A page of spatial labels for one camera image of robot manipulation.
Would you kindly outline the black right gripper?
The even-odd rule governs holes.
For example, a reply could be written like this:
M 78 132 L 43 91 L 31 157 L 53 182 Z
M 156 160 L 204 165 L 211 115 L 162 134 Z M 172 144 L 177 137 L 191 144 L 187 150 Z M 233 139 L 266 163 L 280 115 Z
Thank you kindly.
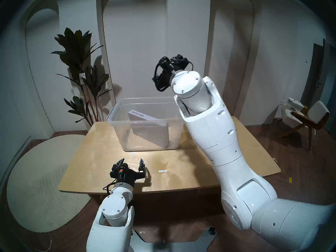
M 162 68 L 160 75 L 157 74 L 158 67 Z M 154 76 L 152 78 L 159 92 L 163 92 L 170 87 L 170 78 L 173 74 L 175 74 L 175 68 L 171 60 L 168 57 L 162 57 L 155 67 Z

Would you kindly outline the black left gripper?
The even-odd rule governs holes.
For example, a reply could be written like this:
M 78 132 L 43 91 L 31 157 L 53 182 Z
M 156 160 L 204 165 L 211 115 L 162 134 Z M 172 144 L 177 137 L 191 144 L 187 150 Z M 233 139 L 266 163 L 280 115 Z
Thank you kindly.
M 139 162 L 138 172 L 130 169 L 128 164 L 124 164 L 124 158 L 120 159 L 112 166 L 110 177 L 116 179 L 116 183 L 127 183 L 134 187 L 135 181 L 145 178 L 145 162 L 141 158 Z

